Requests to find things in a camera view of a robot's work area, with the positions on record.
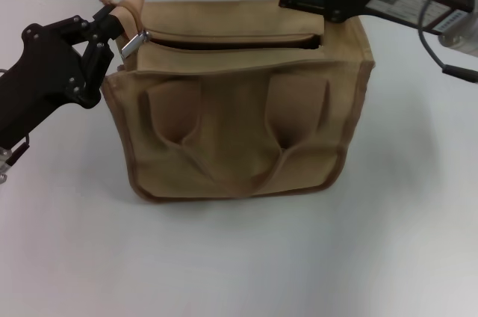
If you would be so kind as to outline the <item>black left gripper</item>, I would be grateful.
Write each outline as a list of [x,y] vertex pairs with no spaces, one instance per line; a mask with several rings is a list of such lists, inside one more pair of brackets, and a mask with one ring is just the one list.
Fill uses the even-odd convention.
[[25,28],[20,59],[0,76],[0,147],[14,147],[63,105],[99,103],[114,57],[107,40],[124,33],[114,8],[104,6],[92,22],[74,16]]

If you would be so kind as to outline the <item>silver zipper pull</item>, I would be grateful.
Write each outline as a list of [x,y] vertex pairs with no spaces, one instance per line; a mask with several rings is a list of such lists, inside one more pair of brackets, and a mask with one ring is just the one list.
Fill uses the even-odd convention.
[[142,30],[131,38],[120,50],[122,59],[134,54],[144,43],[150,40],[150,33]]

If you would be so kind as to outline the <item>khaki fabric food bag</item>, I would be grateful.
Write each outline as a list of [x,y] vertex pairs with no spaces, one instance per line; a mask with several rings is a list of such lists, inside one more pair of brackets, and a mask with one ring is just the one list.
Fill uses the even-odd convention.
[[129,183],[155,203],[320,191],[340,175],[374,67],[357,17],[277,0],[100,0],[125,55],[102,92]]

